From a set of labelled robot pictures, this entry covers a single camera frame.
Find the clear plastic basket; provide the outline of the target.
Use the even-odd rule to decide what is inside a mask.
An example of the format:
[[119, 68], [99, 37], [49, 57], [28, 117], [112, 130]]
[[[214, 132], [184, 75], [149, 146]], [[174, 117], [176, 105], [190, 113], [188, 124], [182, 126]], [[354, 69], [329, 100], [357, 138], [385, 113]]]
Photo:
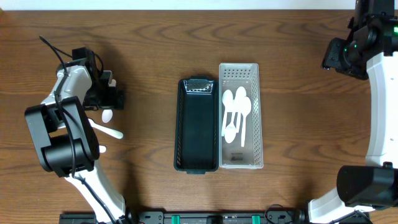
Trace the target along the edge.
[[[261, 94], [259, 89], [259, 66], [256, 63], [221, 63], [219, 65], [219, 165], [225, 169], [261, 169], [264, 167], [264, 155], [262, 149], [262, 121], [261, 121]], [[226, 90], [231, 90], [233, 103], [229, 107], [226, 126], [231, 121], [231, 107], [234, 104], [236, 90], [243, 86], [246, 96], [251, 100], [251, 112], [246, 121], [246, 139], [244, 147], [241, 147], [241, 130], [243, 116], [239, 132], [235, 139], [228, 144], [221, 135], [221, 127], [224, 115], [222, 96]]]

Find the white spoon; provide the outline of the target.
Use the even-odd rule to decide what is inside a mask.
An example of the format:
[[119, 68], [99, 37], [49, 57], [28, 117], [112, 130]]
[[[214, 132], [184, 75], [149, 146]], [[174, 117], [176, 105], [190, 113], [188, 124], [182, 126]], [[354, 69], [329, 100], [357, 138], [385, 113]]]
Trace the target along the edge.
[[231, 90], [226, 90], [222, 96], [222, 103], [224, 106], [223, 122], [221, 127], [221, 135], [224, 136], [226, 130], [226, 121], [229, 112], [229, 107], [233, 103], [233, 94]]
[[249, 99], [249, 97], [245, 96], [241, 100], [241, 114], [243, 116], [242, 130], [241, 130], [241, 147], [244, 147], [245, 145], [246, 121], [247, 121], [247, 116], [250, 112], [251, 112], [251, 100]]
[[[115, 79], [112, 79], [112, 80], [111, 80], [111, 83], [109, 84], [109, 87], [115, 87], [115, 86], [116, 86], [116, 80], [115, 80]], [[112, 120], [112, 118], [113, 118], [113, 111], [112, 111], [112, 109], [103, 110], [103, 112], [102, 112], [102, 117], [101, 117], [102, 122], [108, 123], [108, 122], [110, 122], [110, 121]]]
[[236, 106], [233, 105], [231, 107], [231, 121], [229, 125], [227, 125], [227, 127], [225, 128], [224, 132], [224, 139], [228, 144], [232, 143], [236, 136], [236, 127], [234, 125], [235, 115], [236, 115]]
[[234, 99], [234, 104], [235, 104], [235, 109], [236, 109], [236, 115], [237, 115], [237, 120], [236, 120], [236, 132], [239, 132], [239, 128], [240, 128], [240, 123], [241, 123], [241, 115], [240, 115], [240, 101], [241, 99], [243, 99], [246, 96], [246, 89], [243, 86], [240, 86], [237, 90], [236, 90], [236, 96]]

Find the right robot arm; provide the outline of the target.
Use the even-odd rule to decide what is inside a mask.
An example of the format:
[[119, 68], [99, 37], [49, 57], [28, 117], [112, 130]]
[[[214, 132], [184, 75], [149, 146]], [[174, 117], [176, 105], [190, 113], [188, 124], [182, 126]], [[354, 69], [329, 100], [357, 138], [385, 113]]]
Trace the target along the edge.
[[322, 68], [367, 80], [371, 133], [363, 166], [343, 166], [336, 187], [309, 201], [310, 223], [370, 223], [368, 213], [397, 207], [397, 16], [394, 0], [360, 0], [349, 36], [330, 41]]

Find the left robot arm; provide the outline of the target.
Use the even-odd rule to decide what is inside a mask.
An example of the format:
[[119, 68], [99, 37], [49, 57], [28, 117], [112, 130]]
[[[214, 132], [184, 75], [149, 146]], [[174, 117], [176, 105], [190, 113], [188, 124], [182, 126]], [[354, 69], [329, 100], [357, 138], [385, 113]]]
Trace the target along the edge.
[[80, 191], [94, 210], [96, 223], [129, 223], [125, 199], [98, 160], [101, 146], [94, 130], [118, 139], [123, 134], [95, 124], [86, 115], [124, 108], [124, 92], [116, 87], [111, 71], [96, 66], [99, 60], [86, 47], [74, 49], [71, 61], [57, 67], [49, 96], [27, 108], [24, 116], [42, 168]]

